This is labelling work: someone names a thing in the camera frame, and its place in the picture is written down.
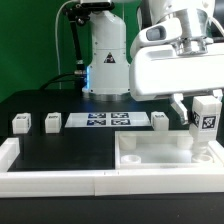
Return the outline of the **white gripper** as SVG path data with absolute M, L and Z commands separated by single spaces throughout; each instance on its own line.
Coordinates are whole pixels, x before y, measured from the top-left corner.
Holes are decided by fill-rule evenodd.
M 172 44 L 179 39 L 180 25 L 164 23 L 139 32 L 131 46 L 130 93 L 136 101 L 170 98 L 182 125 L 188 124 L 184 96 L 213 90 L 221 100 L 224 90 L 224 43 L 207 46 L 206 54 L 178 56 Z

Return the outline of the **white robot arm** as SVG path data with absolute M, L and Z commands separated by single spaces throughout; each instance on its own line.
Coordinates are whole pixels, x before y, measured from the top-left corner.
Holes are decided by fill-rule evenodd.
M 188 122 L 185 96 L 224 91 L 224 43 L 208 34 L 216 0 L 142 0 L 139 33 L 126 47 L 126 26 L 110 12 L 124 0 L 81 0 L 92 22 L 92 62 L 83 92 L 100 100 L 130 94 L 137 101 L 169 98 Z

